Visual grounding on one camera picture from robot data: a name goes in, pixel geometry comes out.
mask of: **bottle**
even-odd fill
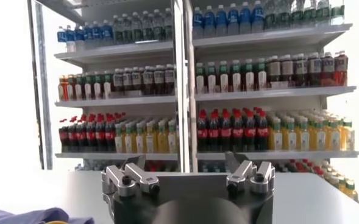
[[[165,93],[173,94],[174,88],[174,65],[167,64],[165,70]]]
[[[141,25],[141,19],[137,12],[132,14],[132,36],[134,41],[143,40],[143,26]]]
[[[216,36],[215,14],[213,13],[211,6],[206,6],[206,12],[204,15],[204,38]]]
[[[129,20],[128,14],[123,14],[123,43],[133,43],[132,21]]]
[[[201,39],[204,36],[204,18],[199,7],[194,8],[193,13],[193,40]]]
[[[246,59],[246,65],[245,65],[245,90],[246,91],[253,91],[254,90],[254,73],[252,72],[252,59]]]
[[[216,92],[216,68],[214,62],[208,62],[208,92]]]
[[[320,86],[321,59],[319,53],[314,52],[308,58],[307,86]]]
[[[335,82],[338,86],[347,86],[347,68],[349,58],[344,51],[339,52],[339,56],[335,58]]]
[[[154,71],[155,93],[163,95],[165,93],[165,66],[157,65]]]
[[[242,6],[239,17],[240,34],[251,33],[251,11],[248,7],[248,2],[243,2]]]
[[[123,41],[123,19],[113,15],[113,44],[122,44]]]
[[[66,46],[67,52],[75,52],[75,31],[71,30],[71,26],[67,25],[67,30],[65,31],[66,36]]]
[[[154,93],[154,67],[146,66],[143,73],[143,94],[152,95]]]
[[[227,35],[227,14],[223,5],[218,5],[216,14],[216,35],[223,37]]]
[[[79,24],[75,26],[75,48],[77,52],[84,51],[84,31]]]
[[[165,33],[163,27],[165,25],[164,19],[160,16],[159,9],[154,10],[154,37],[156,40],[163,41],[165,40]]]
[[[59,31],[57,31],[57,42],[59,43],[59,52],[67,52],[67,36],[66,32],[62,26],[59,26]]]
[[[209,150],[212,152],[221,151],[219,146],[219,133],[220,121],[218,120],[218,113],[212,113],[209,122]]]
[[[259,0],[255,1],[255,6],[254,9],[252,10],[251,17],[252,17],[252,32],[253,33],[262,32],[264,25],[263,22],[264,15],[263,15],[263,8]]]
[[[170,8],[166,8],[164,20],[166,40],[172,40],[172,13]]]
[[[93,22],[93,47],[101,47],[102,46],[102,29],[99,27],[97,21]]]

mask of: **red label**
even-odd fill
[[[267,128],[258,128],[257,133],[259,137],[268,137],[269,136],[269,130]]]
[[[240,138],[243,137],[243,129],[233,129],[232,130],[233,137]]]
[[[92,131],[87,132],[87,139],[95,139],[95,132]]]
[[[211,138],[218,138],[218,130],[216,129],[212,129],[212,130],[209,130],[209,137]]]
[[[221,129],[221,136],[222,137],[230,137],[231,134],[232,134],[232,129],[231,128],[223,128],[223,129]]]
[[[245,137],[255,137],[256,131],[255,128],[245,128],[244,135]]]
[[[197,136],[198,138],[207,138],[208,137],[208,130],[197,130]]]

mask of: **plastic bottle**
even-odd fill
[[[243,2],[242,6],[239,17],[239,32],[240,34],[251,33],[251,11],[248,2]]]
[[[123,19],[113,15],[113,44],[122,44],[123,41]]]
[[[102,29],[99,27],[97,21],[93,22],[93,47],[102,46]]]
[[[198,94],[205,93],[205,81],[206,81],[205,76],[206,75],[205,75],[204,64],[197,63],[196,64],[196,88],[197,88]]]
[[[66,36],[66,46],[67,52],[75,52],[75,31],[71,30],[71,26],[67,25],[67,30],[65,31]]]
[[[264,14],[263,14],[263,7],[259,0],[255,1],[254,9],[252,9],[252,32],[262,32],[263,25],[264,25]]]
[[[347,86],[347,68],[349,58],[344,51],[339,52],[339,56],[335,57],[335,82],[338,86]]]
[[[133,36],[132,36],[132,21],[129,19],[128,14],[123,14],[123,43],[129,44],[133,43]]]
[[[204,15],[204,38],[216,36],[216,21],[215,14],[213,13],[211,6],[206,6]]]
[[[193,13],[193,40],[201,39],[204,36],[204,18],[199,7],[194,8]]]
[[[170,8],[166,8],[165,13],[165,35],[166,40],[172,40],[172,13]]]
[[[163,41],[165,39],[165,33],[163,27],[165,25],[164,19],[160,16],[159,9],[154,10],[154,37],[156,40]]]

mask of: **shelf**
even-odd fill
[[[57,107],[101,107],[101,106],[115,106],[115,105],[141,105],[154,103],[175,103],[175,96],[144,96],[133,98],[116,98],[105,100],[79,100],[79,101],[62,101],[56,102]]]
[[[131,154],[131,153],[77,153],[77,152],[69,152],[69,153],[56,153],[57,158],[73,158],[73,159],[104,159],[104,160],[125,160],[127,158],[140,156],[143,154]],[[178,160],[177,154],[145,154],[147,160],[170,160],[176,161]]]
[[[171,50],[172,41],[166,41],[98,47],[82,52],[59,53],[55,54],[55,57],[74,65],[83,66],[103,61],[123,60],[127,57],[129,59],[149,57],[159,52],[167,52],[172,55]]]
[[[329,158],[356,158],[356,151],[271,151],[271,152],[248,152],[245,154],[251,160],[267,159],[329,159]],[[224,153],[197,153],[199,160],[224,160]]]
[[[246,46],[246,49],[317,46],[324,47],[338,36],[348,31],[352,24],[329,25],[321,27],[309,27],[302,29],[278,30],[262,33],[233,35],[225,37],[203,38],[193,40],[193,46],[197,49],[213,48],[221,46]]]
[[[291,88],[276,89],[266,91],[235,92],[235,93],[213,93],[197,94],[196,101],[211,100],[233,100],[233,99],[258,99],[273,97],[297,97],[297,96],[334,96],[344,93],[351,93],[356,86],[335,86],[335,87],[317,87],[317,88]]]

